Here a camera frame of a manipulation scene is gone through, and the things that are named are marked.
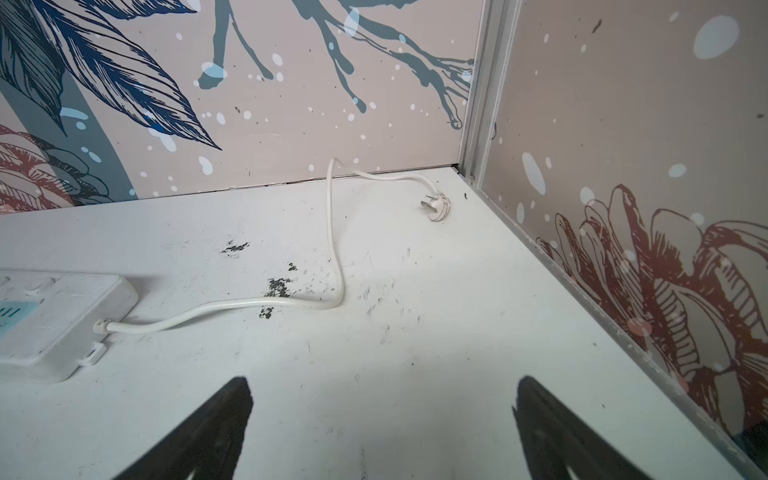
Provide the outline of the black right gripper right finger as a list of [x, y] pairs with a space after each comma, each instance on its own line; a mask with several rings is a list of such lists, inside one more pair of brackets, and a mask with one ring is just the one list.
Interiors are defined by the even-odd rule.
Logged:
[[533, 479], [646, 479], [629, 461], [531, 376], [512, 406]]

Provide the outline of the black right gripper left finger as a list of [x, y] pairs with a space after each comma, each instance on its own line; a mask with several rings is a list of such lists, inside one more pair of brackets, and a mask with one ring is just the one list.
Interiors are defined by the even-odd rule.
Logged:
[[247, 380], [234, 377], [119, 479], [231, 479], [253, 409]]

